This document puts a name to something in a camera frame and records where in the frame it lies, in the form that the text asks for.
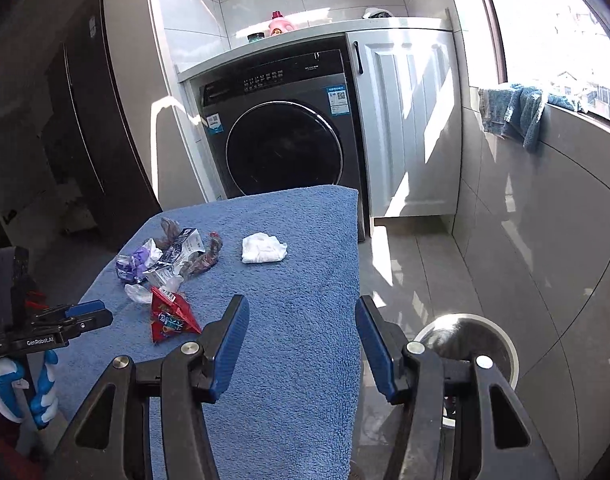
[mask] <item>washing machine control panel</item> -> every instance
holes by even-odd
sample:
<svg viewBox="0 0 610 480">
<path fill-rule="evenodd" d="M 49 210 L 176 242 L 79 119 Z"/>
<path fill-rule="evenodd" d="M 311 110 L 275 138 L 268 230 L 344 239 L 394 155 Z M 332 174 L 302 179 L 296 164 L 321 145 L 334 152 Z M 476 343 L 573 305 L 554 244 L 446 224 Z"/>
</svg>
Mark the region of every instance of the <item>washing machine control panel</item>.
<svg viewBox="0 0 610 480">
<path fill-rule="evenodd" d="M 343 73 L 340 50 L 324 50 L 252 67 L 205 86 L 203 107 L 274 86 Z"/>
</svg>

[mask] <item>trash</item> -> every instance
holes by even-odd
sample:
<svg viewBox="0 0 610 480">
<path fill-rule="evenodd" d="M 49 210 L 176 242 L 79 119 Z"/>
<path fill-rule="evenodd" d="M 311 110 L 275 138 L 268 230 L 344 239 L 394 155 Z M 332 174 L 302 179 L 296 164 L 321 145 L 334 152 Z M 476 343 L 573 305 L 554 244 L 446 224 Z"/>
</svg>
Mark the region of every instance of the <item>trash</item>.
<svg viewBox="0 0 610 480">
<path fill-rule="evenodd" d="M 125 285 L 125 294 L 134 303 L 151 303 L 151 291 L 142 285 Z"/>
<path fill-rule="evenodd" d="M 162 286 L 160 290 L 166 290 L 168 292 L 178 292 L 178 288 L 181 286 L 183 282 L 182 276 L 173 276 L 165 286 Z M 125 285 L 125 294 L 127 294 L 128 298 L 134 303 L 144 303 L 151 304 L 152 293 L 149 288 L 142 285 L 130 285 L 129 283 Z"/>
<path fill-rule="evenodd" d="M 143 272 L 143 276 L 153 286 L 165 286 L 168 280 L 180 273 L 183 264 L 196 252 L 205 252 L 201 236 L 196 229 L 183 229 L 159 261 Z"/>
<path fill-rule="evenodd" d="M 287 244 L 282 244 L 275 236 L 256 233 L 243 238 L 244 264 L 280 262 L 287 255 Z"/>
<path fill-rule="evenodd" d="M 210 233 L 209 248 L 207 252 L 195 252 L 189 256 L 189 259 L 183 264 L 180 269 L 180 274 L 185 281 L 211 269 L 219 260 L 219 253 L 223 247 L 223 240 L 218 233 Z"/>
<path fill-rule="evenodd" d="M 367 7 L 363 15 L 363 19 L 367 18 L 393 18 L 394 14 L 387 9 L 378 9 L 377 7 Z"/>
<path fill-rule="evenodd" d="M 176 220 L 170 218 L 160 219 L 160 227 L 163 230 L 164 236 L 162 238 L 156 238 L 154 241 L 156 242 L 156 247 L 161 251 L 166 251 L 171 244 L 176 241 L 176 238 L 181 234 L 182 229 Z"/>
<path fill-rule="evenodd" d="M 144 272 L 156 264 L 162 255 L 163 251 L 150 238 L 133 254 L 116 256 L 116 275 L 125 283 L 142 283 L 146 279 Z"/>
<path fill-rule="evenodd" d="M 182 332 L 202 332 L 185 298 L 155 286 L 151 291 L 151 338 L 154 343 Z"/>
</svg>

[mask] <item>front-loading washing machine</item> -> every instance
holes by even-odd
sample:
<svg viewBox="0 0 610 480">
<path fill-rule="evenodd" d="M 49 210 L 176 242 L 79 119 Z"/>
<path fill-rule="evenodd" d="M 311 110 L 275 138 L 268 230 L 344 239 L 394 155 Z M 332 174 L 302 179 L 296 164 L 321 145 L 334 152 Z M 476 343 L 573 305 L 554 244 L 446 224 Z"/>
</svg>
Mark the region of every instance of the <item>front-loading washing machine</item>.
<svg viewBox="0 0 610 480">
<path fill-rule="evenodd" d="M 228 198 L 338 184 L 358 190 L 365 239 L 365 157 L 341 48 L 280 57 L 200 86 L 197 105 Z"/>
</svg>

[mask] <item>blue towel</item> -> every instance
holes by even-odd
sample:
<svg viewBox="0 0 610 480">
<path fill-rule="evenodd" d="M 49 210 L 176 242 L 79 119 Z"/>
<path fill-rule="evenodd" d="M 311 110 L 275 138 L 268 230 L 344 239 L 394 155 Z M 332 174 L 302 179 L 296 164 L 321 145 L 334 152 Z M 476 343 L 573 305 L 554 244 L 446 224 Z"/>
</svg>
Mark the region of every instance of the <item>blue towel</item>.
<svg viewBox="0 0 610 480">
<path fill-rule="evenodd" d="M 223 480 L 347 480 L 360 380 L 356 204 L 353 189 L 318 186 L 187 207 L 150 219 L 121 251 L 130 254 L 161 235 L 162 216 L 196 227 L 203 239 L 210 231 L 223 238 L 219 262 L 180 289 L 201 326 L 219 319 L 232 295 L 249 300 L 249 328 L 229 389 L 204 405 Z M 287 243 L 287 257 L 242 264 L 242 239 L 256 232 Z M 128 300 L 113 262 L 83 301 L 92 299 L 105 302 L 114 323 L 58 351 L 58 394 L 68 419 L 114 356 L 158 358 L 192 339 L 155 346 L 149 306 Z M 162 479 L 160 403 L 150 411 L 152 469 Z"/>
<path fill-rule="evenodd" d="M 551 94 L 535 86 L 504 83 L 498 88 L 479 89 L 479 110 L 483 131 L 520 140 L 530 153 L 536 150 L 541 133 L 541 116 L 547 103 L 578 112 L 578 99 Z"/>
</svg>

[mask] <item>window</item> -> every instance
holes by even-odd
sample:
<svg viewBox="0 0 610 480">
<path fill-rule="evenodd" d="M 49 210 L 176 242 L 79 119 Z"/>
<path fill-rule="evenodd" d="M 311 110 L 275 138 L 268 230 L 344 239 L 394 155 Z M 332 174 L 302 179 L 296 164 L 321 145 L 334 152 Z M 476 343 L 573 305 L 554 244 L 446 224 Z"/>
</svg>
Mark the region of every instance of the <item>window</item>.
<svg viewBox="0 0 610 480">
<path fill-rule="evenodd" d="M 583 0 L 487 1 L 501 78 L 576 96 L 610 119 L 610 38 Z"/>
</svg>

